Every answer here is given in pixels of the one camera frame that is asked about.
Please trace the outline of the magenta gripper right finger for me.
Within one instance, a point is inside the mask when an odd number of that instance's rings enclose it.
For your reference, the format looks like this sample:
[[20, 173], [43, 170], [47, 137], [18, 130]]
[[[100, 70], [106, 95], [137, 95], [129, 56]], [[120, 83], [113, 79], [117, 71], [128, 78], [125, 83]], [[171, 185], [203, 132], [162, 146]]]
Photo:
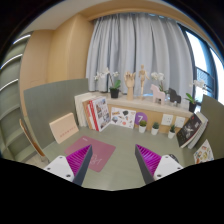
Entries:
[[135, 156], [146, 184], [182, 169], [173, 155], [160, 156], [139, 144], [135, 145]]

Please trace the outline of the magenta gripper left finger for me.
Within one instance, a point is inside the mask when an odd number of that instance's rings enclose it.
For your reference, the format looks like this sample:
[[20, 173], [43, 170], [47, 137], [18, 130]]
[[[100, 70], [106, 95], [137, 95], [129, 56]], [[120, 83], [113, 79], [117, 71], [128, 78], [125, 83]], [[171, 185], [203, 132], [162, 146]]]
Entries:
[[44, 170], [81, 186], [92, 154], [92, 146], [87, 145], [67, 157], [62, 155], [56, 157]]

